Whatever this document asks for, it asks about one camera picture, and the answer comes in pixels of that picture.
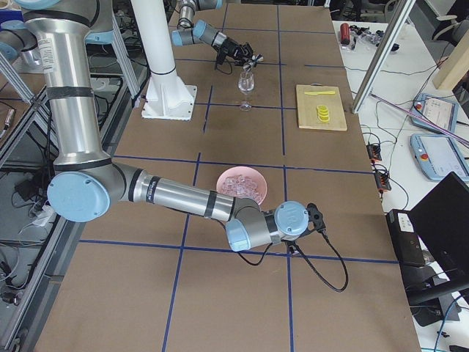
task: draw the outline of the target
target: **bowl of ice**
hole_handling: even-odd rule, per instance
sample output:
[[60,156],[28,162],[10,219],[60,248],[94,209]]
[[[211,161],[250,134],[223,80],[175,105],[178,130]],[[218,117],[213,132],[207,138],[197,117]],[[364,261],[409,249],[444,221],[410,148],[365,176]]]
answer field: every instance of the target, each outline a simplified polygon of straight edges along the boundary
[[232,197],[251,198],[261,205],[267,195],[267,183],[257,170],[236,166],[220,175],[217,192]]

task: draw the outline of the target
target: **yellow knife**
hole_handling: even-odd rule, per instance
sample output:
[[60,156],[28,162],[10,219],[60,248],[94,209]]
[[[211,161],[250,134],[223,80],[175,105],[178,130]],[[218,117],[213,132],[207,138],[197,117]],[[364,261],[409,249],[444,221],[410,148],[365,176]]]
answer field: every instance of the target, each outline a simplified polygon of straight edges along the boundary
[[305,92],[306,95],[333,95],[336,94],[334,90],[322,90],[318,92]]

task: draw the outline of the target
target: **monitor stand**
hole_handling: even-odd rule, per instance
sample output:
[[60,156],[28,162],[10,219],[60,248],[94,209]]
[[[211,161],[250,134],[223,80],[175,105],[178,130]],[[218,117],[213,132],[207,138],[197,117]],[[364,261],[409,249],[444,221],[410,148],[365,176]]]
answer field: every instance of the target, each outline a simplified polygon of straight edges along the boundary
[[[408,265],[400,265],[400,267],[407,297],[409,297],[409,294],[419,293],[448,281],[435,276],[436,273],[430,266],[416,268]],[[412,303],[411,306],[415,305],[415,307],[411,307],[410,311],[420,326],[427,326],[443,319],[453,299],[451,292],[443,293],[441,296],[428,301],[417,304]],[[461,309],[455,306],[455,308],[450,311],[446,320],[459,321],[458,312],[460,311]]]

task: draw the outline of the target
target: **red object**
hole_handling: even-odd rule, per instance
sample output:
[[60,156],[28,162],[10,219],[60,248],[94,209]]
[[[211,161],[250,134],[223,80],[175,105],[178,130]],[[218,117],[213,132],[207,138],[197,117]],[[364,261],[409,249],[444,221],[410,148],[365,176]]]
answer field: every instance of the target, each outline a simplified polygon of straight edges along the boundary
[[343,45],[350,44],[350,29],[346,23],[340,25],[340,43]]

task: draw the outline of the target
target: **label on robot arm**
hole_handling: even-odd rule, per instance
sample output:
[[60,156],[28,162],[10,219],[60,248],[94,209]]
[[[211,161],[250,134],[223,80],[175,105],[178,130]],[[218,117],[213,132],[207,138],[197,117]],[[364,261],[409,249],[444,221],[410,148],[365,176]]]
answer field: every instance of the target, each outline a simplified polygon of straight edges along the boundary
[[399,219],[399,227],[402,232],[413,232],[413,226],[407,214],[398,213],[397,218]]
[[52,39],[41,39],[37,42],[43,61],[44,73],[52,73],[56,70],[56,60],[53,56]]

